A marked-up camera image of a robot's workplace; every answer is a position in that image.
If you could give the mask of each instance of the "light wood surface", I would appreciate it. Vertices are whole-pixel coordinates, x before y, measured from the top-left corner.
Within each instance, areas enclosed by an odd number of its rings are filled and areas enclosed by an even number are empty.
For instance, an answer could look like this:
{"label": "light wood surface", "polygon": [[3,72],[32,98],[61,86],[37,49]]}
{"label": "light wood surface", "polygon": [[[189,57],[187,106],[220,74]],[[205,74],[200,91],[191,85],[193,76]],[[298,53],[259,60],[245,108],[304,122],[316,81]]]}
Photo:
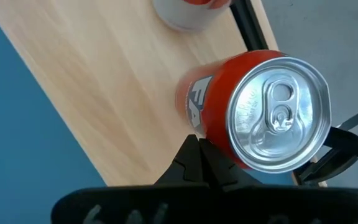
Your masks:
{"label": "light wood surface", "polygon": [[247,50],[230,10],[179,33],[151,0],[0,0],[0,26],[108,185],[154,183],[192,133],[174,107],[179,78]]}

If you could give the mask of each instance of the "blue floor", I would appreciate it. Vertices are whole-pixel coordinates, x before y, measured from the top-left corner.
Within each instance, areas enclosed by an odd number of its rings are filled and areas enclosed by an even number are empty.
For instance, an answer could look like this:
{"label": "blue floor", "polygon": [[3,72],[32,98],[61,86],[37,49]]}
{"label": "blue floor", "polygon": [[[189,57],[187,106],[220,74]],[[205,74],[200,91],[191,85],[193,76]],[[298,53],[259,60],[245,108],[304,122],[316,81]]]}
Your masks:
{"label": "blue floor", "polygon": [[95,186],[103,180],[0,29],[0,223],[50,223],[60,197]]}

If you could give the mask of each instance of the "gray floor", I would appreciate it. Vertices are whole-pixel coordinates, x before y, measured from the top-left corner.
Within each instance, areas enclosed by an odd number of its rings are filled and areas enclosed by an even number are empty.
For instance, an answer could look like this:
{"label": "gray floor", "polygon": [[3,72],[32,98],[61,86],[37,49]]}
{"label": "gray floor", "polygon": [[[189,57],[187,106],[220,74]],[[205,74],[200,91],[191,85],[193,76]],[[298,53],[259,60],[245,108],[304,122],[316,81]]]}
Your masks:
{"label": "gray floor", "polygon": [[[333,125],[358,113],[358,0],[263,0],[263,4],[280,50],[307,60],[327,79]],[[358,127],[352,131],[358,134]],[[328,184],[358,187],[358,162]]]}

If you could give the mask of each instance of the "pull tab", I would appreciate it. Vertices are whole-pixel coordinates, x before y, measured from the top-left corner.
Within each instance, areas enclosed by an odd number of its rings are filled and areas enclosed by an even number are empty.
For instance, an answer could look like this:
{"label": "pull tab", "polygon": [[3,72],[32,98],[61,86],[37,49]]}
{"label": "pull tab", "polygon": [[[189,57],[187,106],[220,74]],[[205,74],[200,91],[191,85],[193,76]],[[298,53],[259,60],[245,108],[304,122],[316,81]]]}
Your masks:
{"label": "pull tab", "polygon": [[284,133],[294,123],[298,111],[299,88],[296,80],[286,75],[265,82],[266,123],[273,133]]}

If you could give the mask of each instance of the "soda can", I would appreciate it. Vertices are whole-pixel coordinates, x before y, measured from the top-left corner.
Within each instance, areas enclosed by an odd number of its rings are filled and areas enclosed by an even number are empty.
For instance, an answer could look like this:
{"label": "soda can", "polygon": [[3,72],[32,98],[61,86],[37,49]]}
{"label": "soda can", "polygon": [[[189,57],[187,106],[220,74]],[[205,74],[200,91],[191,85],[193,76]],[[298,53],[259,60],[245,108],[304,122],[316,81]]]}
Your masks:
{"label": "soda can", "polygon": [[153,0],[160,18],[181,31],[204,29],[230,6],[231,0]]}
{"label": "soda can", "polygon": [[331,127],[328,85],[303,60],[246,52],[189,71],[178,112],[240,167],[288,172],[308,162]]}

